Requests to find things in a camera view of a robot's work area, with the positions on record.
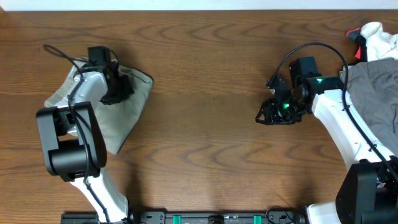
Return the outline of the khaki green shorts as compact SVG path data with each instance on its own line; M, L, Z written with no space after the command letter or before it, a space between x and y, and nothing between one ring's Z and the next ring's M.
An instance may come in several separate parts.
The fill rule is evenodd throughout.
M104 105L99 102L94 107L106 149L112 154L119 152L137 123L153 86L151 77L135 68L121 65L118 70L121 76L128 76L134 93L119 103Z

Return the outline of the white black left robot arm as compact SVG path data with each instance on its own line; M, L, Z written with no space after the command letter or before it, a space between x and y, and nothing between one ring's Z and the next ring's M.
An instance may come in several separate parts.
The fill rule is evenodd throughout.
M133 223L129 200L113 182L107 153L116 154L142 109L137 71L78 62L36 114L47 171L78 188L92 204L93 223Z

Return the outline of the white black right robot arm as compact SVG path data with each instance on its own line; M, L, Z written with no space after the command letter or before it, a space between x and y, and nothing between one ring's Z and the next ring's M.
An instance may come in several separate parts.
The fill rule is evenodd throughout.
M313 114L336 144L348 173L331 202L315 203L295 223L397 223L397 158L364 122L338 77L319 73L313 57L289 65L292 84L269 84L256 122L289 125Z

